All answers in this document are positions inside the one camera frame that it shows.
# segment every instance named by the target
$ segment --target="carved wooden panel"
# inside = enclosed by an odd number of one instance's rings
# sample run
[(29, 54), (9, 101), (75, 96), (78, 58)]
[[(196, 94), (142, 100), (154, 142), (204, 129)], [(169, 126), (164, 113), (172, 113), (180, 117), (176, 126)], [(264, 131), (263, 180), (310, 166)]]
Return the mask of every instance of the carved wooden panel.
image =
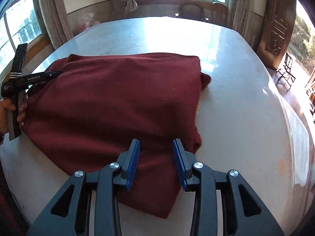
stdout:
[(257, 55), (271, 68), (278, 65), (285, 54), (293, 32), (296, 0), (268, 0), (265, 25)]

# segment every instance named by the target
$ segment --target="red cloth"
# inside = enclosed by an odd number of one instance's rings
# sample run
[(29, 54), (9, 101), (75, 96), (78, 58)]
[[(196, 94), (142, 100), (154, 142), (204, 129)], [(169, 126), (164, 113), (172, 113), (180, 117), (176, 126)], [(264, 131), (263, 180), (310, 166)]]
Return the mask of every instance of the red cloth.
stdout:
[(69, 175), (100, 170), (139, 139), (134, 185), (119, 201), (166, 218), (180, 189), (172, 141), (180, 138), (190, 152), (201, 145), (196, 107), (210, 76), (199, 58), (70, 55), (47, 71), (59, 69), (58, 78), (29, 90), (24, 132)]

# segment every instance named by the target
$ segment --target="white table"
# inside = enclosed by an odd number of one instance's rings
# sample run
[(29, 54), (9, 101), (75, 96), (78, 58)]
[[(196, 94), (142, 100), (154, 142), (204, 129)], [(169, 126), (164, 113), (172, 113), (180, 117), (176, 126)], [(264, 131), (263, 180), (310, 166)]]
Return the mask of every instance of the white table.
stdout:
[[(35, 72), (71, 53), (100, 56), (153, 52), (200, 58), (202, 71), (211, 75), (212, 81), (199, 102), (196, 125), (203, 145), (196, 159), (214, 170), (238, 170), (288, 233), (298, 217), (291, 217), (295, 212), (291, 205), (295, 166), (289, 120), (266, 68), (237, 32), (176, 18), (109, 22), (67, 42)], [(33, 222), (69, 176), (25, 134), (10, 142), (6, 136), (0, 158), (10, 189)], [(193, 205), (194, 193), (181, 191), (165, 220), (120, 205), (122, 233), (189, 235)]]

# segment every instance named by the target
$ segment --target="blue gripper pad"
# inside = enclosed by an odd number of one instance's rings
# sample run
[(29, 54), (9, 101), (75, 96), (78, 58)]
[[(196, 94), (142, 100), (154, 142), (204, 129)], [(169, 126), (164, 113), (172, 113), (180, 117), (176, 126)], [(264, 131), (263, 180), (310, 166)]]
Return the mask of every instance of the blue gripper pad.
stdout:
[(126, 191), (129, 191), (133, 185), (134, 177), (136, 174), (139, 156), (140, 156), (140, 141), (133, 139), (128, 150), (126, 160), (128, 159), (129, 154), (132, 153), (130, 157), (129, 166), (127, 169), (127, 181), (126, 181)]
[(173, 158), (174, 158), (174, 163), (175, 163), (175, 167), (177, 170), (180, 184), (183, 190), (186, 191), (186, 187), (187, 187), (186, 168), (185, 168), (183, 157), (180, 150), (180, 148), (182, 148), (182, 150), (184, 150), (184, 148), (180, 141), (179, 143), (181, 146), (178, 146), (177, 140), (173, 141)]

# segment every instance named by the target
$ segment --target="human hand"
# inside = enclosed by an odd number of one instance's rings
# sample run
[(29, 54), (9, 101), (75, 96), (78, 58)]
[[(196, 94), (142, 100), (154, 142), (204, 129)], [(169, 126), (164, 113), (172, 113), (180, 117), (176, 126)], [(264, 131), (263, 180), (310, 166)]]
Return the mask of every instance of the human hand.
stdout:
[[(24, 125), (24, 120), (26, 117), (27, 100), (28, 96), (25, 93), (23, 102), (19, 108), (19, 115), (17, 117), (17, 121), (21, 126)], [(0, 100), (0, 133), (6, 134), (9, 132), (7, 126), (7, 110), (14, 111), (15, 109), (16, 107), (14, 104), (12, 104), (12, 100), (10, 98), (4, 98)]]

